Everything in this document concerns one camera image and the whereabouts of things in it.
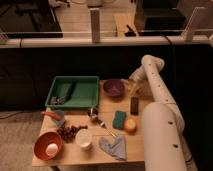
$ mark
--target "table leg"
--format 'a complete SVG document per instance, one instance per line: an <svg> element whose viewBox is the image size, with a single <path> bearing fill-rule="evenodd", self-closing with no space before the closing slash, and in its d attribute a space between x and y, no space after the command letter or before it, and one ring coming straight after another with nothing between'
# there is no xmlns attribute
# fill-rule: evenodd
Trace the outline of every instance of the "table leg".
<svg viewBox="0 0 213 171"><path fill-rule="evenodd" d="M60 169L58 168L58 166L50 166L50 167L51 167L51 169L53 171L60 171Z"/></svg>

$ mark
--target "green plastic tray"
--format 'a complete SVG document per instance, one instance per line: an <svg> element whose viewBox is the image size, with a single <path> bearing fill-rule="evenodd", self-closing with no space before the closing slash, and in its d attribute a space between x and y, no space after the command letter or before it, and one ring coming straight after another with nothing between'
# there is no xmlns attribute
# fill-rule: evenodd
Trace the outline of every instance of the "green plastic tray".
<svg viewBox="0 0 213 171"><path fill-rule="evenodd" d="M75 83L71 98L64 104L51 104L53 96L64 97L70 86ZM56 76L48 93L45 106L51 109L72 109L97 107L99 101L98 76Z"/></svg>

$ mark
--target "napkin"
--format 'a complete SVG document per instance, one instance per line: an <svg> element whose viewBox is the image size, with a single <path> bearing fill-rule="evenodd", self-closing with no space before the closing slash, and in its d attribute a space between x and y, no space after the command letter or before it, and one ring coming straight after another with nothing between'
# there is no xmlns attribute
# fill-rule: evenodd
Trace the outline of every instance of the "napkin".
<svg viewBox="0 0 213 171"><path fill-rule="evenodd" d="M106 138L101 137L99 147L117 160L126 160L126 141L123 135L117 135L112 144Z"/></svg>

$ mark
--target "purple bowl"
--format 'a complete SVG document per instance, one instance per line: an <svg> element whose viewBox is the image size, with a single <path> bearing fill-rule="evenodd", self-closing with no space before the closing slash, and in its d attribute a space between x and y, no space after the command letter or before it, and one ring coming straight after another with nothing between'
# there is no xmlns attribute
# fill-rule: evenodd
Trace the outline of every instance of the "purple bowl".
<svg viewBox="0 0 213 171"><path fill-rule="evenodd" d="M110 97L120 97L124 94L124 84L120 79L109 79L104 82L103 89Z"/></svg>

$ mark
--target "grapes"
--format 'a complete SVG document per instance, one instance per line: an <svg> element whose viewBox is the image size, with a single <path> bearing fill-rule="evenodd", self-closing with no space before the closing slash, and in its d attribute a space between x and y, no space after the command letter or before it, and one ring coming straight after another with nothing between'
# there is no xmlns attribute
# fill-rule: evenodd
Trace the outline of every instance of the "grapes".
<svg viewBox="0 0 213 171"><path fill-rule="evenodd" d="M77 132L80 129L88 129L87 125L79 125L78 127L72 125L70 127L66 127L65 125L62 125L61 127L59 127L56 131L57 133L61 136L61 138L64 141L69 141L75 138L75 135L77 134Z"/></svg>

